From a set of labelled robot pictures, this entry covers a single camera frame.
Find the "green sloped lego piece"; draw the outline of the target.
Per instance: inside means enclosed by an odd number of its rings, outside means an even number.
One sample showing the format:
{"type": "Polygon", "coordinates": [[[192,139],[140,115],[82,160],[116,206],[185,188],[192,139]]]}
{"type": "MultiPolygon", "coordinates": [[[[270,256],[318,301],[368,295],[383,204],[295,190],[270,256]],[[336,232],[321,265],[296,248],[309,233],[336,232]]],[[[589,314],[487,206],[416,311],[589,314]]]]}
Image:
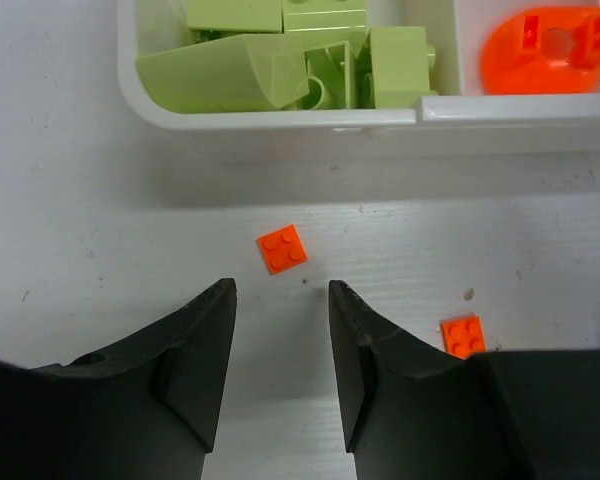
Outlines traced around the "green sloped lego piece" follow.
{"type": "Polygon", "coordinates": [[[284,110],[309,93],[296,34],[241,34],[136,59],[160,107],[179,114],[284,110]]]}

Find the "orange round lego piece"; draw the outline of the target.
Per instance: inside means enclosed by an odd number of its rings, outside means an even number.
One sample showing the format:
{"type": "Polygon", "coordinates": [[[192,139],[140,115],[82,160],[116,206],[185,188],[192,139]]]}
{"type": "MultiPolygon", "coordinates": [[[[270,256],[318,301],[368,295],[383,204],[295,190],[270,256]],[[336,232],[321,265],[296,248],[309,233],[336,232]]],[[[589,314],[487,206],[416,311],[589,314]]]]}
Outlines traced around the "orange round lego piece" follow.
{"type": "Polygon", "coordinates": [[[489,95],[586,94],[600,84],[600,6],[527,9],[492,30],[479,73],[489,95]]]}

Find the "green lego brick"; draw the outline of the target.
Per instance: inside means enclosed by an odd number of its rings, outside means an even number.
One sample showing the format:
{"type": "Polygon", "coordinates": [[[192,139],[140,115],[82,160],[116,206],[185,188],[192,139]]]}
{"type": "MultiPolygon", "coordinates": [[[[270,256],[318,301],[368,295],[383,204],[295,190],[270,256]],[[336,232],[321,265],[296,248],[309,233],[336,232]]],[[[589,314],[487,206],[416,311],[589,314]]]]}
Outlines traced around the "green lego brick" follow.
{"type": "Polygon", "coordinates": [[[282,2],[277,0],[189,0],[187,25],[192,30],[279,33],[282,2]]]}
{"type": "Polygon", "coordinates": [[[356,58],[349,41],[305,51],[309,92],[301,110],[350,110],[357,107],[356,58]]]}
{"type": "Polygon", "coordinates": [[[368,47],[373,108],[410,108],[421,97],[437,94],[430,79],[436,51],[424,27],[372,27],[368,47]]]}

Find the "small orange lego plate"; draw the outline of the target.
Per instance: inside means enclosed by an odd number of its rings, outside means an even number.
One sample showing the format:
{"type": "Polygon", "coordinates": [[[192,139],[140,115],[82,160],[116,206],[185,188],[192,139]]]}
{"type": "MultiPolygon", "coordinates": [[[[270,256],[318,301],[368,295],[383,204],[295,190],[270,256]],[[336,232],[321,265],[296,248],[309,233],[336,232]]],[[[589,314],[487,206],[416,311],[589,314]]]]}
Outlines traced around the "small orange lego plate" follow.
{"type": "Polygon", "coordinates": [[[294,224],[258,238],[257,245],[271,275],[291,269],[309,259],[294,224]]]}

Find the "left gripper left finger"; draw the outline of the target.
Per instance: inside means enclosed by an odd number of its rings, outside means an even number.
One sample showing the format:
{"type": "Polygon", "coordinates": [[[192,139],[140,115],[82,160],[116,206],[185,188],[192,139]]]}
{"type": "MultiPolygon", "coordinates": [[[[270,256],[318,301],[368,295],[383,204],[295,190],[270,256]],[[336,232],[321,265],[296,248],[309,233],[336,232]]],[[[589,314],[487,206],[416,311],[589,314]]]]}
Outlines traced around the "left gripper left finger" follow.
{"type": "Polygon", "coordinates": [[[0,479],[198,479],[214,447],[237,310],[224,278],[67,365],[0,361],[0,479]]]}

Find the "green lego brick studded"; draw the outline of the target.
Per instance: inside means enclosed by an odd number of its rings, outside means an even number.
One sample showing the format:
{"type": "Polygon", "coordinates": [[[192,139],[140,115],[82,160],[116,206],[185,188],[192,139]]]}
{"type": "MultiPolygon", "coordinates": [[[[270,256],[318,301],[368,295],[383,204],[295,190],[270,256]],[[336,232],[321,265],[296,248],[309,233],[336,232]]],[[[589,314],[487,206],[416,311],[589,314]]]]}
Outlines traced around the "green lego brick studded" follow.
{"type": "Polygon", "coordinates": [[[283,1],[285,32],[318,32],[367,27],[367,4],[358,0],[283,1]]]}

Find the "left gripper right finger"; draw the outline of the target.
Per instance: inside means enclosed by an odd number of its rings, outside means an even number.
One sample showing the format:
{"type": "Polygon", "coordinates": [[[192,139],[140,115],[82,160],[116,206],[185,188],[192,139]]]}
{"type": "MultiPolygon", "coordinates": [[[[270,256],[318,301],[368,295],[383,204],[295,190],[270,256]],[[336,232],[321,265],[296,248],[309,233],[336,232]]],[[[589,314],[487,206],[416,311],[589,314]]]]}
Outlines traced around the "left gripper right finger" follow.
{"type": "Polygon", "coordinates": [[[361,479],[600,479],[600,349],[466,359],[329,284],[346,450],[361,479]]]}

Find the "green lego brick top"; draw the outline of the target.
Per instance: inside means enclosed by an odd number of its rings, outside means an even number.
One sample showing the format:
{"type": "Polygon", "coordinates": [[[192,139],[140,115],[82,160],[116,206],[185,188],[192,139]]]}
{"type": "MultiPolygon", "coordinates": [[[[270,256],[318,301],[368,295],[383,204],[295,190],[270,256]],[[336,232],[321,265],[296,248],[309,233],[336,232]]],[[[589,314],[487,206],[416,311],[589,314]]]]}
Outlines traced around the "green lego brick top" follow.
{"type": "Polygon", "coordinates": [[[279,33],[282,2],[277,0],[189,0],[187,25],[192,30],[279,33]]]}

